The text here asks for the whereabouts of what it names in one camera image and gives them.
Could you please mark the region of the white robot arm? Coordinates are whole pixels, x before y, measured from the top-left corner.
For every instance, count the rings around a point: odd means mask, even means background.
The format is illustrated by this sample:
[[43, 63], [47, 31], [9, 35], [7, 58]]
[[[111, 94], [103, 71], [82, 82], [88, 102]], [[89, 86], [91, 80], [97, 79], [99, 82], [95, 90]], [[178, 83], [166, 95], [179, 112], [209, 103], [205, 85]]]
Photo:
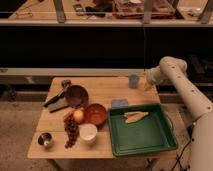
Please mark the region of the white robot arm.
[[192, 132], [190, 171], [213, 171], [213, 102], [186, 76], [187, 63], [163, 57], [157, 67], [147, 69], [145, 89], [168, 79], [187, 106], [195, 126]]

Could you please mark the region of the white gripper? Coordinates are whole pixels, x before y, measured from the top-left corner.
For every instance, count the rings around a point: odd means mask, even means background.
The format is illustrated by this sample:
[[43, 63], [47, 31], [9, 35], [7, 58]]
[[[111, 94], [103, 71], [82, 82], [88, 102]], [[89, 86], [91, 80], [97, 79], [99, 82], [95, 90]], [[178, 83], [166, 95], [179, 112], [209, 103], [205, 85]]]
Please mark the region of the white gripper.
[[144, 86], [144, 90], [150, 90], [154, 85], [159, 84], [162, 81], [162, 74], [159, 67], [147, 69], [145, 71], [146, 82]]

